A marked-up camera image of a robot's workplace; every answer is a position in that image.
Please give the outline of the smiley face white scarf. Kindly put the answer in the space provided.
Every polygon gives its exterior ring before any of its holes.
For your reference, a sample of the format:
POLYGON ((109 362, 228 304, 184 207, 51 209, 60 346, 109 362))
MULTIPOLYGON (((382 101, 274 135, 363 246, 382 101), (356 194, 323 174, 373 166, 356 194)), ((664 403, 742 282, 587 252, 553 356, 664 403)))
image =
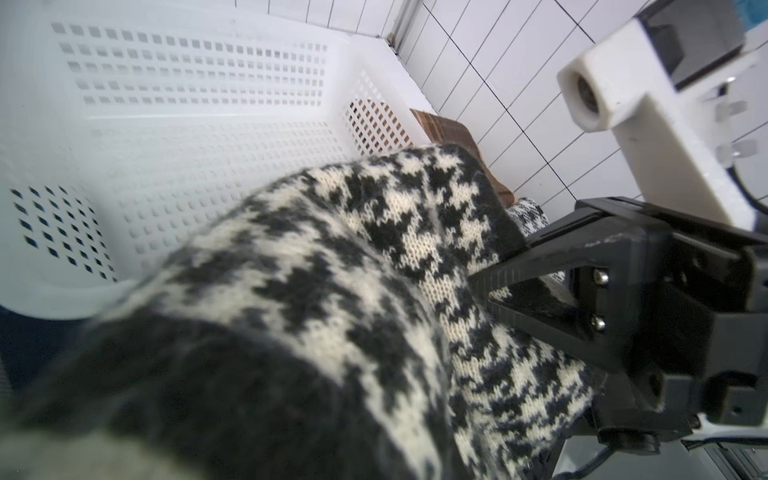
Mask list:
POLYGON ((531 236, 549 225, 546 214, 530 198, 520 198, 513 205, 507 207, 506 211, 524 237, 531 236))

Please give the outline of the houndstooth black white scarf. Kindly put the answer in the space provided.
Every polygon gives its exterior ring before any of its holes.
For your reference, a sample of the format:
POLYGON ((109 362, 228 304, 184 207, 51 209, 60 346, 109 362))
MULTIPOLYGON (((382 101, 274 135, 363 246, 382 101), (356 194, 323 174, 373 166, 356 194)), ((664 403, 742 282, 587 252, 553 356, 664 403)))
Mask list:
POLYGON ((477 303, 524 242, 455 144, 278 180, 14 396, 1 475, 515 479, 604 381, 477 303))

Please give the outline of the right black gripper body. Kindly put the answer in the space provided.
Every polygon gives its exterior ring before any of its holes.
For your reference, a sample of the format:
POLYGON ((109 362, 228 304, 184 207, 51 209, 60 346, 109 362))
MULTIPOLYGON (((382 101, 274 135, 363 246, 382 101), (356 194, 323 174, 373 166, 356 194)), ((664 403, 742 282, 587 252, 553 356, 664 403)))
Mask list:
POLYGON ((593 337, 616 335, 619 374, 592 408, 598 440, 655 453, 694 437, 767 433, 767 219, 743 230, 625 198, 581 201, 615 239, 575 275, 593 337))

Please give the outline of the navy grey striped scarf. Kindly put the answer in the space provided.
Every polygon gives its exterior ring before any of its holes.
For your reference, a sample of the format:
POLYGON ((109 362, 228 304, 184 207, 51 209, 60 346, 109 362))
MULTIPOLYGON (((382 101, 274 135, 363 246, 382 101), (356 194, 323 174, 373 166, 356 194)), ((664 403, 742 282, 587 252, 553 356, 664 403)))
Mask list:
POLYGON ((12 392, 33 381, 77 336, 85 319, 28 317, 1 308, 1 360, 12 392))

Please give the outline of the white plastic basket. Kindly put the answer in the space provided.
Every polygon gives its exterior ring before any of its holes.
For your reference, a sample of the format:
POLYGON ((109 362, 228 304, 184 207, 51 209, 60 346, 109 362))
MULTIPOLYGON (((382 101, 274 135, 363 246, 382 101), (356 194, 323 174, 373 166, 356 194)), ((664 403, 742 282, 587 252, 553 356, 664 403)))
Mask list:
POLYGON ((97 313, 243 197, 423 145, 389 47, 234 7, 1 5, 1 304, 97 313))

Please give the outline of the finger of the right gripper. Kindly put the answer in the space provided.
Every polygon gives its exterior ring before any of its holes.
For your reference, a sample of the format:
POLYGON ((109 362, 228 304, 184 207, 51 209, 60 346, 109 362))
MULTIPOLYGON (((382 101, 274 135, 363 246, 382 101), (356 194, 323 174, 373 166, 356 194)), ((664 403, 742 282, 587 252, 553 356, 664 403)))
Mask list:
POLYGON ((609 373, 630 369, 669 225, 581 211, 469 279, 495 320, 609 373))

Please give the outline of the brown plaid scarf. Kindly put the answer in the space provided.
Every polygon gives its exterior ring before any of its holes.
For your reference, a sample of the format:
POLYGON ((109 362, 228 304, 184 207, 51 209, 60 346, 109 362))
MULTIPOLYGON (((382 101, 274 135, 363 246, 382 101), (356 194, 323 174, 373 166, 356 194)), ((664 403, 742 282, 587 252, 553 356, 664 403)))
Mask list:
POLYGON ((496 195, 505 207, 511 207, 518 203, 518 199, 514 192, 493 175, 490 168, 483 160, 479 147, 466 126, 456 120, 451 120, 426 111, 412 109, 411 112, 432 143, 459 145, 480 162, 496 195))

